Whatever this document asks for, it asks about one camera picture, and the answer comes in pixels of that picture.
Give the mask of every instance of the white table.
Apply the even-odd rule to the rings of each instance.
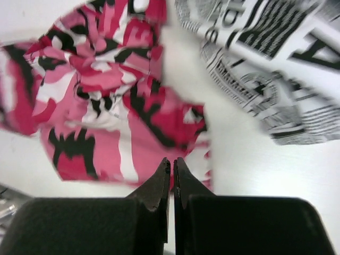
[[[0,1],[0,40],[38,37],[54,20],[82,0]],[[275,145],[258,123],[230,102],[213,84],[199,60],[199,42],[182,30],[168,1],[169,24],[164,84],[184,98],[206,103],[212,137],[217,194],[300,197],[319,211],[329,237],[340,252],[340,141],[313,146]],[[122,197],[132,189],[117,184],[62,182],[38,139],[0,131],[0,183],[32,196]],[[174,251],[171,204],[169,244]]]

